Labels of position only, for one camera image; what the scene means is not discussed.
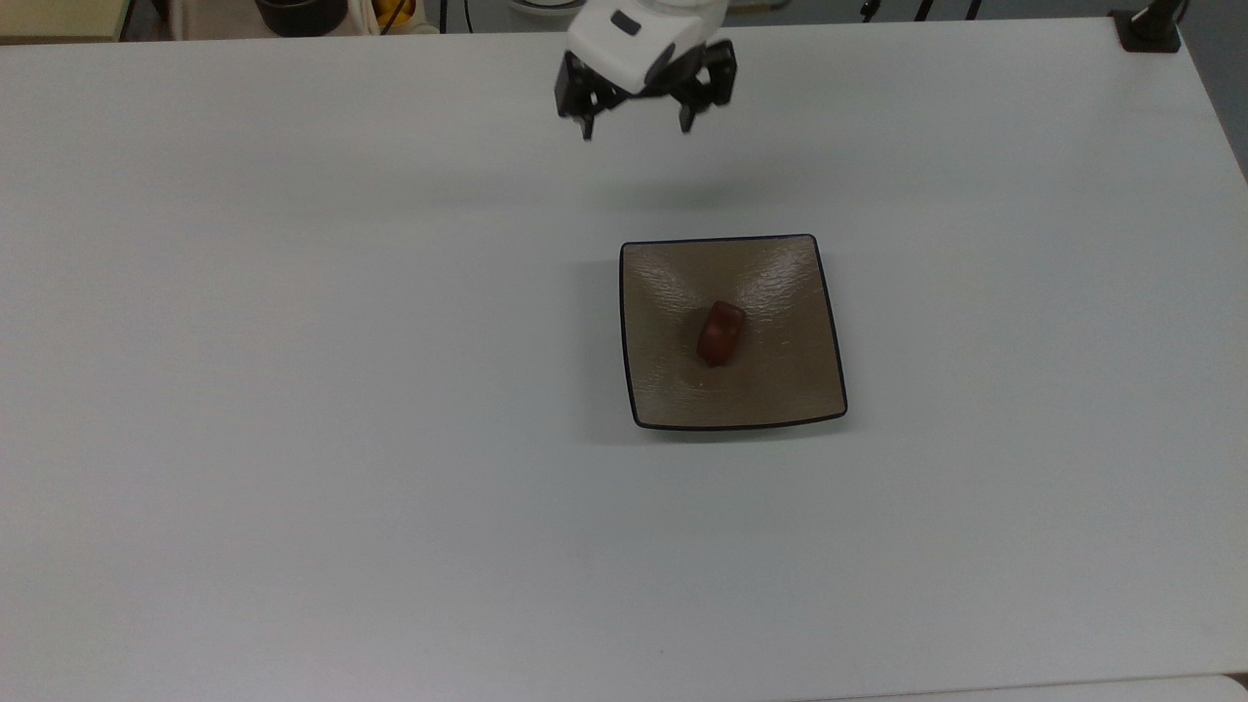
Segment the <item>table surface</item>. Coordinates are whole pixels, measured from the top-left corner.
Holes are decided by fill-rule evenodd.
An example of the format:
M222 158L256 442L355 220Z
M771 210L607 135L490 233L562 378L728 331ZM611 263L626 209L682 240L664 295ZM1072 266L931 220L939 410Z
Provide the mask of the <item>table surface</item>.
M0 0L0 44L116 41L131 0Z
M0 49L0 698L1248 670L1248 189L1108 20ZM811 232L849 413L631 423L629 240Z
M1231 678L1179 677L876 697L875 702L1248 702Z

